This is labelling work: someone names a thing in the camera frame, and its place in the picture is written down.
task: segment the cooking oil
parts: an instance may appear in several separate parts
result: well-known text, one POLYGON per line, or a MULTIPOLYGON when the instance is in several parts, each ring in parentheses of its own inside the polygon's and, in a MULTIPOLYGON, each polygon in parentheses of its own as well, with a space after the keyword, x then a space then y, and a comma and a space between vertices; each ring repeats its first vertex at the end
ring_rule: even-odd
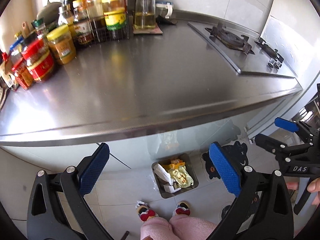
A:
POLYGON ((156 27, 156 15, 154 13, 135 13, 134 27, 136 29, 154 29, 156 27))

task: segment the blue gripper pad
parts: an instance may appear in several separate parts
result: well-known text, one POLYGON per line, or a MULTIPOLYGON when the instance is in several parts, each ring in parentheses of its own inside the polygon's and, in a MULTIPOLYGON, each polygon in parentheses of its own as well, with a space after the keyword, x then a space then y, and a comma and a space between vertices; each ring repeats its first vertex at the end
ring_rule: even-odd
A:
POLYGON ((92 191, 109 157, 110 150, 108 144, 101 143, 92 156, 83 158, 79 163, 78 167, 80 167, 80 170, 83 169, 79 172, 78 178, 81 196, 89 194, 92 191))
POLYGON ((238 197, 241 191, 240 177, 225 157, 219 144, 212 143, 210 145, 209 156, 221 176, 224 185, 226 185, 227 190, 238 197))
POLYGON ((279 118, 277 117, 275 119, 275 126, 276 127, 279 127, 279 128, 282 128, 282 129, 285 129, 289 132, 297 132, 299 131, 299 127, 296 123, 294 122, 290 122, 288 120, 285 120, 285 119, 282 119, 282 118, 279 118))

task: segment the stove burner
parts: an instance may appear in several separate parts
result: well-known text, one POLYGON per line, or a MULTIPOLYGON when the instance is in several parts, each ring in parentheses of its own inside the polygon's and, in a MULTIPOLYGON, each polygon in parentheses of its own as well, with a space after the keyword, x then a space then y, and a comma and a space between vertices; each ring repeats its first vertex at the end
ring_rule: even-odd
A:
POLYGON ((259 38, 259 41, 255 41, 255 43, 271 57, 268 63, 269 67, 275 67, 277 69, 281 68, 284 58, 281 57, 277 49, 271 49, 263 38, 259 38))
POLYGON ((205 29, 210 32, 210 36, 216 37, 227 48, 243 51, 247 55, 249 53, 254 54, 254 52, 251 50, 252 46, 248 43, 248 36, 241 35, 241 37, 243 37, 243 39, 241 39, 234 33, 224 30, 221 22, 218 23, 217 27, 213 26, 212 29, 205 29))

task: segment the blue lid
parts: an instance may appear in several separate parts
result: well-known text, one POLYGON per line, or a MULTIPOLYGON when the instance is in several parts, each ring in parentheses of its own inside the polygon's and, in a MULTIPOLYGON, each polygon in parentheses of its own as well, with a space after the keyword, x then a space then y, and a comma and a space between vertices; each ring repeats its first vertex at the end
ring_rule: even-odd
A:
POLYGON ((10 46, 10 51, 12 51, 18 44, 20 44, 23 41, 23 36, 20 36, 20 38, 10 46))
POLYGON ((168 1, 156 1, 156 3, 159 3, 159 4, 171 4, 173 5, 173 2, 168 2, 168 1))

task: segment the blue textured pad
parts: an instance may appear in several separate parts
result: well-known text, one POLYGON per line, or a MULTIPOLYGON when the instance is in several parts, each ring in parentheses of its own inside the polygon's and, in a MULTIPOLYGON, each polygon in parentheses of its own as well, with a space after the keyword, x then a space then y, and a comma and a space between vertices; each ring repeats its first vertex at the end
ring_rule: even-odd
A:
POLYGON ((299 127, 296 123, 287 121, 287 120, 279 118, 279 117, 277 117, 275 119, 275 125, 279 128, 285 129, 289 132, 299 131, 299 127))
POLYGON ((209 156, 220 174, 224 185, 226 185, 227 190, 238 197, 241 191, 240 178, 221 149, 215 143, 210 145, 209 156))
POLYGON ((109 146, 105 144, 79 178, 79 191, 81 196, 89 194, 92 191, 109 157, 109 146))

